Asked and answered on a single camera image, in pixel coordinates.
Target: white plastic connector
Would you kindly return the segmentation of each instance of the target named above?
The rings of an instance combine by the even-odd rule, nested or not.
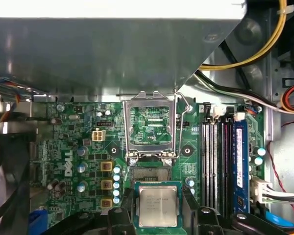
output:
[[[222,106],[214,106],[213,107],[213,112],[212,112],[212,117],[214,119],[218,119],[220,116],[224,115],[223,107]]]
[[[263,199],[263,194],[266,194],[266,188],[272,188],[272,183],[253,177],[250,181],[250,197],[259,203],[267,203]]]
[[[245,113],[244,112],[237,112],[235,115],[234,115],[234,120],[235,121],[242,121],[245,119]]]

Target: red wire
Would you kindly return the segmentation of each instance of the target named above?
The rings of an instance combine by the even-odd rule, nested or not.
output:
[[[287,123],[283,124],[282,127],[283,127],[283,126],[286,126],[286,125],[289,125],[289,124],[292,124],[292,123],[294,123],[294,121],[292,121],[292,122],[287,122]],[[270,144],[271,144],[271,141],[269,141],[269,143],[267,144],[267,152],[268,152],[269,157],[270,157],[270,160],[271,160],[271,164],[272,164],[272,168],[273,168],[273,171],[274,171],[274,175],[275,175],[275,177],[277,178],[278,183],[279,183],[280,188],[282,189],[282,191],[283,191],[283,192],[286,192],[286,190],[284,189],[284,186],[283,186],[283,184],[282,184],[282,181],[280,180],[280,177],[279,177],[279,175],[278,175],[278,172],[277,172],[276,169],[275,169],[275,164],[274,164],[274,161],[273,161],[273,157],[272,157],[272,155],[271,155],[271,153],[270,153]]]

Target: blue ram stick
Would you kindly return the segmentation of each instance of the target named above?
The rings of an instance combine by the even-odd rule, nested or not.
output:
[[[249,212],[248,124],[234,123],[233,133],[233,209],[234,213]]]

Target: cable tie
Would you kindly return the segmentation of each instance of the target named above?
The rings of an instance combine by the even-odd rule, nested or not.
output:
[[[277,14],[280,15],[280,14],[290,14],[294,12],[294,5],[288,5],[286,7],[284,7],[282,10],[278,10],[277,11]]]

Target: ram slot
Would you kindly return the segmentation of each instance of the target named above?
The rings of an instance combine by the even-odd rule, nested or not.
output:
[[[220,140],[220,213],[228,217],[232,213],[232,135],[233,125],[231,123],[221,123]]]
[[[202,125],[203,204],[218,209],[218,126]]]

